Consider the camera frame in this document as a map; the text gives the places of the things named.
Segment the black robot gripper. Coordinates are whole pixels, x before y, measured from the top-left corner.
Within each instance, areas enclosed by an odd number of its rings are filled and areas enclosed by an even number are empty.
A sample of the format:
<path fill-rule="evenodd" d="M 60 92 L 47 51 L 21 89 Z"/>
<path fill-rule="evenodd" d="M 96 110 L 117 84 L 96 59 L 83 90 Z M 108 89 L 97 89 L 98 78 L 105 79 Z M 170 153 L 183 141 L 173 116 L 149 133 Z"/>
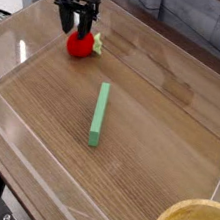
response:
<path fill-rule="evenodd" d="M 74 13 L 79 13 L 78 39 L 83 39 L 91 31 L 92 21 L 97 19 L 101 0 L 54 0 L 58 5 L 61 26 L 65 34 L 74 25 Z"/>

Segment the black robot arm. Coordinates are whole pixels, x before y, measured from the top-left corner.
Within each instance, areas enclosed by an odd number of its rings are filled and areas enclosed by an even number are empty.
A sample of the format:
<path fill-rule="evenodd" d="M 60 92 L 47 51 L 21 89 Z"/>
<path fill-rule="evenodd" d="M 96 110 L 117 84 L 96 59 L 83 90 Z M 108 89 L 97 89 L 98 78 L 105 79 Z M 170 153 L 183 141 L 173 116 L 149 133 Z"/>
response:
<path fill-rule="evenodd" d="M 92 22 L 97 20 L 101 0 L 54 0 L 58 5 L 61 26 L 65 34 L 73 29 L 74 14 L 79 15 L 78 39 L 83 39 L 91 31 Z"/>

